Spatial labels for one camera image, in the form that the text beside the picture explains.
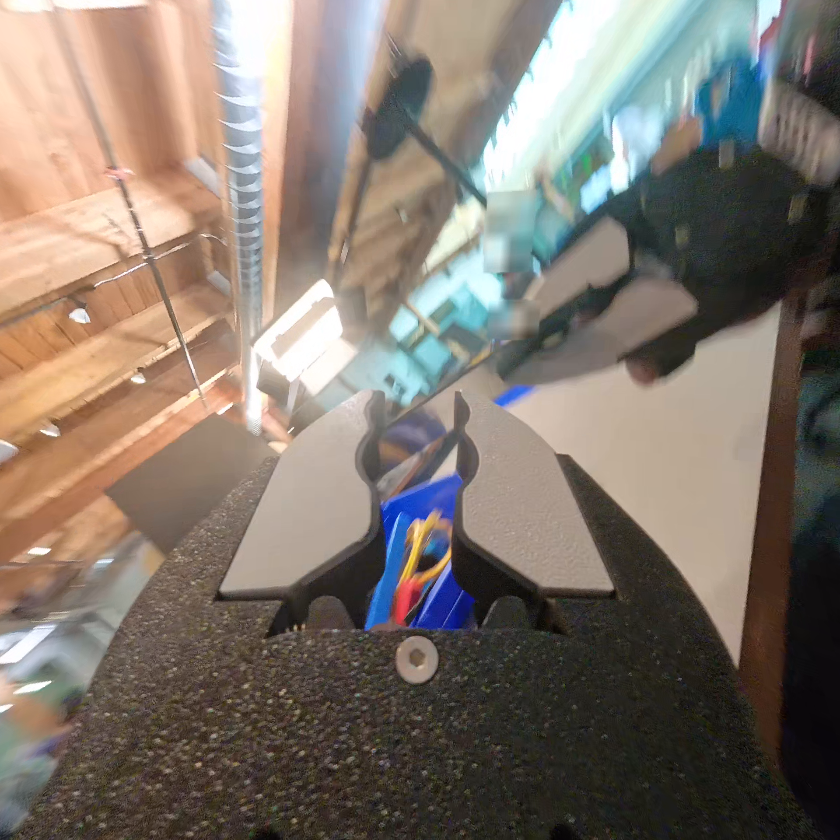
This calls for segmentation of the bright light panel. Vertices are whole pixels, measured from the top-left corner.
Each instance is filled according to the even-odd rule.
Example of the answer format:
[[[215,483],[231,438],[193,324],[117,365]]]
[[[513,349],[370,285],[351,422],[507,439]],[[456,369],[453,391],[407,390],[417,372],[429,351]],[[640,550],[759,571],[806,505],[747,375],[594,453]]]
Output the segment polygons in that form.
[[[252,347],[262,362],[293,383],[342,335],[333,289],[320,279],[264,328]]]

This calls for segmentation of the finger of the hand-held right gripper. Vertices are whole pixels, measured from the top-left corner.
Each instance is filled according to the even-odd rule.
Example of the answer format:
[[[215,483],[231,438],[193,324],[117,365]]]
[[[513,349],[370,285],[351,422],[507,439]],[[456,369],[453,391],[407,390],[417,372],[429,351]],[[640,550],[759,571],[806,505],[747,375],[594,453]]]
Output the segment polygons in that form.
[[[611,286],[631,265],[627,228],[604,217],[541,270],[532,283],[532,303],[537,312],[554,312],[587,291]]]
[[[549,385],[612,368],[698,310],[684,286],[663,276],[589,288],[543,318],[533,335],[500,350],[500,378],[511,385]]]

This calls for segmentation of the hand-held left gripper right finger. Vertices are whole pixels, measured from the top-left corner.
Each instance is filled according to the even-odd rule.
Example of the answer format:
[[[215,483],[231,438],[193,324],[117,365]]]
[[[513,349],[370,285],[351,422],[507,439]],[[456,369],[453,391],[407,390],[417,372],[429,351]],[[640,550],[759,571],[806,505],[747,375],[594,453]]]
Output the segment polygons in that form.
[[[614,597],[615,585],[553,448],[509,411],[455,394],[455,581],[481,611],[502,597]]]

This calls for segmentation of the silver ventilation duct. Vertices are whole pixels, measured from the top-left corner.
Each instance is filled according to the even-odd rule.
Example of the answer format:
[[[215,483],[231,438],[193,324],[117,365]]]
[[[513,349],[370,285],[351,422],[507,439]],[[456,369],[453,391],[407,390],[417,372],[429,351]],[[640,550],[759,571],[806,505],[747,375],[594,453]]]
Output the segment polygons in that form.
[[[255,342],[262,330],[265,245],[259,46],[257,33],[250,27],[251,2],[212,1],[210,7],[245,424],[252,435],[259,436],[263,409]]]

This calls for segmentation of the person's dark clothing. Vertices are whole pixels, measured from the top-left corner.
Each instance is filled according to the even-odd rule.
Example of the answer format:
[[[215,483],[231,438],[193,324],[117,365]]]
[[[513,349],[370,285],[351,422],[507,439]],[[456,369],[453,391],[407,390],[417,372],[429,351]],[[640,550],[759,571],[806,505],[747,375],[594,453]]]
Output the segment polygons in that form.
[[[839,837],[838,283],[803,322],[782,762],[825,838]]]

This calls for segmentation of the thin dark rod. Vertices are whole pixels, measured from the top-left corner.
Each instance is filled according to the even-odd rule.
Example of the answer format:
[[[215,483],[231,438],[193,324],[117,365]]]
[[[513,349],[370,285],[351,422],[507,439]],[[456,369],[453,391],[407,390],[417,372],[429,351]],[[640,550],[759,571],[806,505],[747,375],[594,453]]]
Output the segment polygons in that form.
[[[423,417],[431,417],[445,431],[451,429],[455,423],[455,394],[460,392],[499,406],[512,405],[525,398],[533,392],[535,385],[516,383],[500,374],[500,369],[508,362],[508,350],[505,343],[489,342],[469,362],[448,374],[437,390],[394,416],[388,422],[387,430],[414,423]]]

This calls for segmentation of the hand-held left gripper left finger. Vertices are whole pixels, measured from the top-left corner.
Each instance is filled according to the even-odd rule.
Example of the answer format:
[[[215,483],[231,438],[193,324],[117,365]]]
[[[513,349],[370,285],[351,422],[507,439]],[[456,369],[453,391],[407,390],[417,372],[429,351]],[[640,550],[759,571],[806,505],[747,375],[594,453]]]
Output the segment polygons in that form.
[[[362,391],[304,429],[278,459],[219,586],[226,601],[279,601],[291,621],[331,596],[363,621],[385,570],[379,437],[385,397]]]

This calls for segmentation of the black ceiling pipe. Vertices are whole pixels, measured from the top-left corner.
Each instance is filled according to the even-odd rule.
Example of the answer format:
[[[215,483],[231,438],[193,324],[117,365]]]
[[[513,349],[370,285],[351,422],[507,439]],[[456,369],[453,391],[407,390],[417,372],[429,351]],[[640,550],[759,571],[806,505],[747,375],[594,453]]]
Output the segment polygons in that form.
[[[66,61],[83,107],[87,112],[93,131],[96,134],[103,160],[106,163],[106,176],[115,182],[119,190],[122,202],[128,212],[136,238],[138,239],[143,262],[152,274],[154,284],[161,295],[164,309],[173,328],[177,344],[182,352],[184,361],[186,362],[187,370],[192,377],[192,382],[195,386],[201,404],[207,410],[209,409],[209,404],[205,397],[203,387],[198,379],[192,354],[188,349],[181,324],[175,314],[172,298],[165,287],[163,276],[157,265],[153,249],[146,237],[144,227],[141,223],[140,216],[127,183],[128,172],[121,166],[119,157],[114,149],[110,133],[102,120],[93,92],[89,87],[88,79],[86,78],[76,51],[71,43],[70,32],[66,21],[67,14],[65,11],[59,9],[55,2],[48,1],[46,4],[49,10],[49,15],[51,16],[51,22],[54,26],[54,30],[56,31],[56,38],[58,40],[61,53]]]

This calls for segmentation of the large blue storage bin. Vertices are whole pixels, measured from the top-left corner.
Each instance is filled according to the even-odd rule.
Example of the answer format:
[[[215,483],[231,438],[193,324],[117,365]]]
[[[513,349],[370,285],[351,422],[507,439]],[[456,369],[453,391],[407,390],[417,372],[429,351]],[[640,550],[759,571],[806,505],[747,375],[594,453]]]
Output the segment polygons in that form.
[[[452,572],[455,504],[462,486],[456,467],[457,433],[425,416],[385,430],[379,443],[377,487],[385,534],[385,570],[369,597],[364,629],[404,627],[460,630],[476,627],[475,601]],[[409,613],[410,623],[392,620],[397,586],[419,576],[423,594]]]

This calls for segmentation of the red plastic piece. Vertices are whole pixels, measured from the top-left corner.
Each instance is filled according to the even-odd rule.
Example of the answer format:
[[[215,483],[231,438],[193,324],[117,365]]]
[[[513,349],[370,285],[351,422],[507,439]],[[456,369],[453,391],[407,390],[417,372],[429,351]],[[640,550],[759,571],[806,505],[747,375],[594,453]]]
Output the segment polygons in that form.
[[[415,575],[402,581],[395,590],[392,603],[392,620],[394,624],[404,627],[410,623],[409,613],[419,603],[425,583]]]

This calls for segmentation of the black pole stand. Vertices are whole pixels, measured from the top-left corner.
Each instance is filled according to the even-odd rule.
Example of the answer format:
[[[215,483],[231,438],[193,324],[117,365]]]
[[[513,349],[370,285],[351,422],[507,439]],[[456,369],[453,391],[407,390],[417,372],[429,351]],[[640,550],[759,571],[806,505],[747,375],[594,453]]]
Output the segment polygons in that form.
[[[487,195],[421,128],[419,120],[433,79],[433,65],[426,56],[409,60],[396,72],[386,85],[378,107],[374,111],[368,109],[364,114],[361,127],[367,156],[374,163],[386,161],[405,140],[413,139],[452,181],[486,208]]]

